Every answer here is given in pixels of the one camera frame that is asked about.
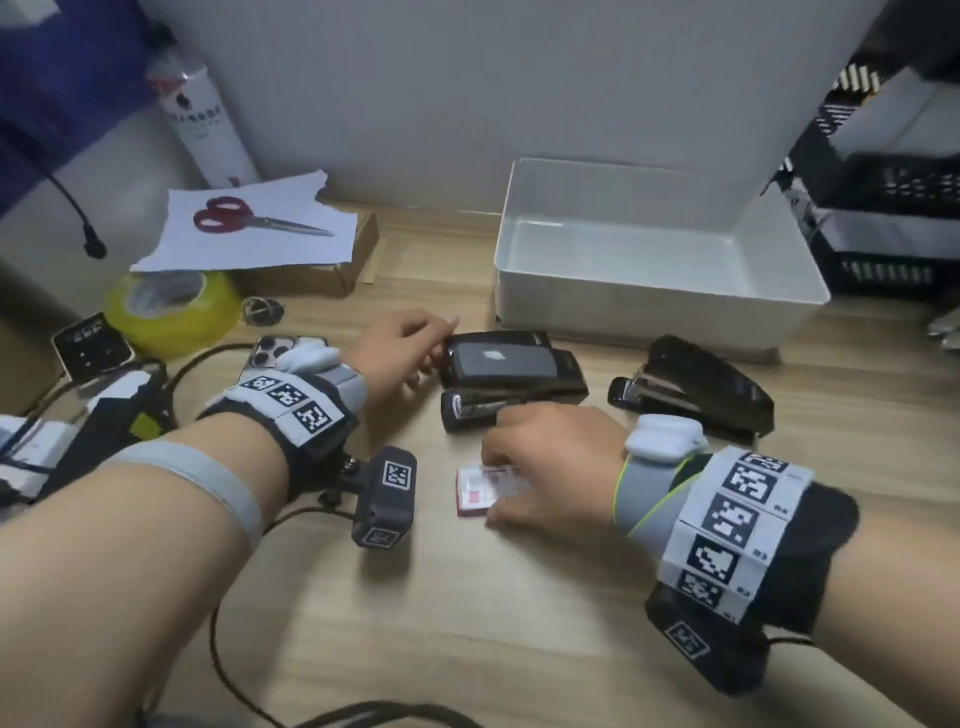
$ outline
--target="person's left hand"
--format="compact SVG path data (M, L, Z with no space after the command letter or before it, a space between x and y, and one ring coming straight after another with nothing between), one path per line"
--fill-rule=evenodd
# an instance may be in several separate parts
M440 345L453 333L459 316L441 318L422 308L377 317L344 352L343 362L363 375L369 404L385 400L404 382L416 388L420 373L440 363Z

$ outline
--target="yellow sticker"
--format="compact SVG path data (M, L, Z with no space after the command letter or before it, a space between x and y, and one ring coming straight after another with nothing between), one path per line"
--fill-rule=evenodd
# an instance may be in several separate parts
M130 425L130 432L140 440L155 440L163 434L163 428L152 417L141 412Z

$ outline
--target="red scissors handle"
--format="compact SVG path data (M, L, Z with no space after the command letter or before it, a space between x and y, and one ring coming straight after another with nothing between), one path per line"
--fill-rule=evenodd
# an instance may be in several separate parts
M214 197L193 216L201 232L237 232L247 226L253 210L239 197Z

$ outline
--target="yellow tape roll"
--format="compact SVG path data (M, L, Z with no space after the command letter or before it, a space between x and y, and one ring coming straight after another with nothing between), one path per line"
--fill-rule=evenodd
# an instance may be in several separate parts
M219 341L239 322L240 309L226 273L171 271L126 274L104 313L134 346L166 361Z

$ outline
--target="person's right arm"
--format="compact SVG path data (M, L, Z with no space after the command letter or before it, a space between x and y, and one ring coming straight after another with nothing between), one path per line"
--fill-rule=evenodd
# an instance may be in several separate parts
M487 465L520 467L534 488L503 498L493 527L610 524L629 431L594 407L501 411ZM960 535L933 519L860 502L860 525L833 557L817 645L929 726L960 725Z

